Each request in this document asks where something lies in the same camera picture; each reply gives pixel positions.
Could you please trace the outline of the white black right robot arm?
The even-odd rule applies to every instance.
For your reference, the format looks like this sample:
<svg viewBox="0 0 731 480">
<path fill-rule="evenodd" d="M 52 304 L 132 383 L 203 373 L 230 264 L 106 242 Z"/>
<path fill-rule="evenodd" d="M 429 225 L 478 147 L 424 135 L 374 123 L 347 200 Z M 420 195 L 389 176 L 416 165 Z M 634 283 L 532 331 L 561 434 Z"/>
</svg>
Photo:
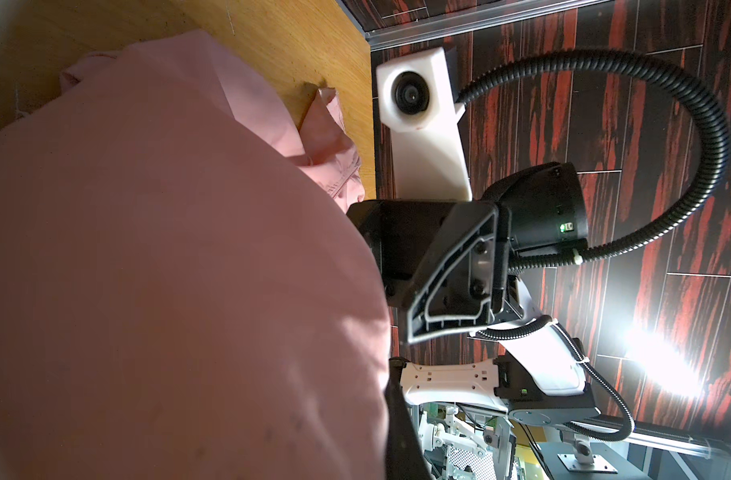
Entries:
<svg viewBox="0 0 731 480">
<path fill-rule="evenodd" d="M 581 342 L 533 306 L 519 276 L 542 253 L 585 259 L 587 211 L 573 165 L 523 170 L 477 200 L 369 200 L 347 214 L 375 256 L 403 343 L 469 334 L 505 348 L 493 372 L 474 367 L 448 382 L 423 372 L 405 399 L 469 403 L 603 441 L 633 434 L 627 402 Z"/>
</svg>

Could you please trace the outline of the pink zip-up jacket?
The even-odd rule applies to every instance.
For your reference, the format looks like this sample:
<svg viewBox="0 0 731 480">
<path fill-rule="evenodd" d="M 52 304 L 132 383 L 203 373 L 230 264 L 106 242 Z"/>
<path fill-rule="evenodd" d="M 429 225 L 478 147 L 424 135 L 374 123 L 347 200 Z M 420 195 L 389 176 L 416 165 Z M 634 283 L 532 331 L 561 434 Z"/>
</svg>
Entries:
<svg viewBox="0 0 731 480">
<path fill-rule="evenodd" d="M 381 479 L 391 320 L 337 94 L 209 34 L 0 132 L 0 479 Z"/>
</svg>

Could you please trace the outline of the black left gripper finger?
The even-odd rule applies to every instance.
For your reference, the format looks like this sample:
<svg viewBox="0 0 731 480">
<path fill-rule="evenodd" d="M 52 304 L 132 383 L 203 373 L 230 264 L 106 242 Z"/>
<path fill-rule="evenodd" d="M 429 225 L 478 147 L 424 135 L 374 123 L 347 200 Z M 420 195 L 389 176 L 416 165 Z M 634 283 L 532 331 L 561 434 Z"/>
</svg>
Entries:
<svg viewBox="0 0 731 480">
<path fill-rule="evenodd" d="M 389 431 L 385 448 L 385 478 L 389 480 L 431 480 L 415 426 L 401 388 L 401 376 L 407 367 L 403 357 L 389 360 L 389 381 L 385 403 L 389 412 Z"/>
</svg>

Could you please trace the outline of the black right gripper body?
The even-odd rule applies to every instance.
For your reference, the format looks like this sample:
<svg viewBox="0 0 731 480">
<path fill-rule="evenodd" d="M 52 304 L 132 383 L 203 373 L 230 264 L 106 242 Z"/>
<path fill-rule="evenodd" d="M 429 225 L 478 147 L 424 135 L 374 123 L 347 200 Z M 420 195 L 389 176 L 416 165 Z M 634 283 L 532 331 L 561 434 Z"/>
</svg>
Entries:
<svg viewBox="0 0 731 480">
<path fill-rule="evenodd" d="M 584 260 L 589 236 L 571 163 L 523 170 L 476 200 L 369 200 L 347 216 L 375 256 L 407 344 L 507 318 L 511 276 Z"/>
</svg>

